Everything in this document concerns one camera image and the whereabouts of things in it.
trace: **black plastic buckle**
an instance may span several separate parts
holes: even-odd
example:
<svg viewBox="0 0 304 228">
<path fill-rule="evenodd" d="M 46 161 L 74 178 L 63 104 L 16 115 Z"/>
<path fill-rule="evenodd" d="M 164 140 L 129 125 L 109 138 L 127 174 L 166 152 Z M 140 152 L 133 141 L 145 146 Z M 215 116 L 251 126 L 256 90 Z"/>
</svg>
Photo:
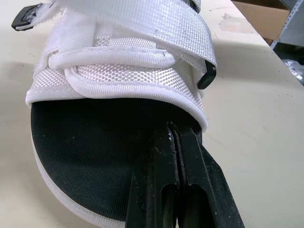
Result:
<svg viewBox="0 0 304 228">
<path fill-rule="evenodd" d="M 24 7 L 15 17 L 11 25 L 12 28 L 15 29 L 16 31 L 26 31 L 32 29 L 33 27 L 24 28 L 24 29 L 17 29 L 17 27 L 27 26 L 31 24 L 33 18 L 36 16 L 36 11 L 39 9 L 40 6 L 42 6 L 42 3 L 34 6 Z"/>
<path fill-rule="evenodd" d="M 207 72 L 199 80 L 198 89 L 206 89 L 211 84 L 211 82 L 213 82 L 215 76 L 217 75 L 217 69 L 212 63 L 205 61 L 205 64 Z"/>
</svg>

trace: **beige table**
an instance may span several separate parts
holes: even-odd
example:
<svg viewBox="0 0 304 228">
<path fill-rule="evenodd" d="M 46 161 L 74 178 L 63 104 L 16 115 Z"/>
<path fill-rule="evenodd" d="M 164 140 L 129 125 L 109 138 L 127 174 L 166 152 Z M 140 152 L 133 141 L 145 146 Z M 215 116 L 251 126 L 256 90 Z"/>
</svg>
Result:
<svg viewBox="0 0 304 228">
<path fill-rule="evenodd" d="M 59 203 L 37 169 L 24 103 L 52 22 L 10 24 L 34 0 L 1 2 L 0 228 L 93 228 Z M 304 88 L 229 0 L 203 0 L 218 76 L 205 90 L 205 147 L 246 228 L 304 227 Z"/>
</svg>

